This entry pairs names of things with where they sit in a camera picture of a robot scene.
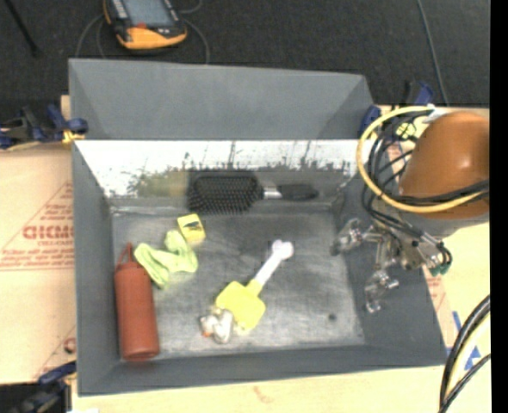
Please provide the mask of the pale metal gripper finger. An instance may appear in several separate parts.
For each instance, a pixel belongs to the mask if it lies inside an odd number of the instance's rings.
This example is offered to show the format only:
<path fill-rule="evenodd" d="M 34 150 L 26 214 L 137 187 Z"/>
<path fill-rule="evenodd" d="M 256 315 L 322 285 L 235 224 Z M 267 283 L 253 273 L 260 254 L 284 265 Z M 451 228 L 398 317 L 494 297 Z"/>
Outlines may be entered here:
<path fill-rule="evenodd" d="M 372 225 L 365 225 L 358 218 L 349 219 L 331 242 L 330 253 L 338 256 L 349 252 L 369 239 Z"/>
<path fill-rule="evenodd" d="M 400 286 L 399 280 L 390 274 L 399 266 L 397 260 L 376 262 L 371 268 L 371 273 L 364 285 L 365 310 L 369 314 L 375 314 L 382 309 L 382 301 L 386 295 Z"/>

